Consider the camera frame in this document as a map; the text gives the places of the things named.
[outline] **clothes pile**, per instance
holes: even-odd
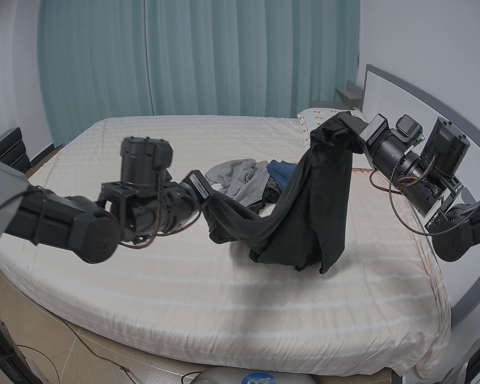
[[[362,149],[337,115],[313,130],[310,140],[296,166],[243,159],[206,173],[218,189],[203,209],[213,242],[239,240],[258,263],[299,271],[320,263],[320,273],[328,271],[345,249],[352,152]],[[269,201],[276,201],[273,211],[260,217]]]

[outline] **black drawer unit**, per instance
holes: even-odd
[[[10,129],[0,136],[0,163],[23,173],[32,167],[20,128]]]

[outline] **blue knit garment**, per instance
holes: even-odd
[[[270,164],[267,165],[267,170],[283,190],[287,186],[296,166],[297,164],[287,163],[286,161],[279,163],[276,160],[272,160]]]

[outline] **pillow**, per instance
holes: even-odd
[[[314,129],[317,129],[324,121],[327,121],[329,118],[335,116],[338,112],[343,111],[343,109],[335,108],[309,108],[300,112],[297,117],[300,120],[300,128],[303,135],[303,146],[305,150],[310,148],[310,132]],[[350,110],[352,116],[356,116],[363,121],[366,121],[362,113],[358,109]],[[365,155],[353,154],[353,168],[367,168],[371,169],[372,167],[367,161]]]

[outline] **white wall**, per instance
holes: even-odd
[[[30,159],[52,144],[40,92],[40,0],[0,0],[0,133],[20,127]]]
[[[358,85],[363,86],[366,64],[373,64],[435,96],[480,129],[479,0],[361,0],[360,12]],[[478,168],[472,172],[479,176]],[[441,380],[480,337],[479,324],[480,306],[452,331],[429,383]],[[404,380],[413,384],[420,378],[411,371]]]

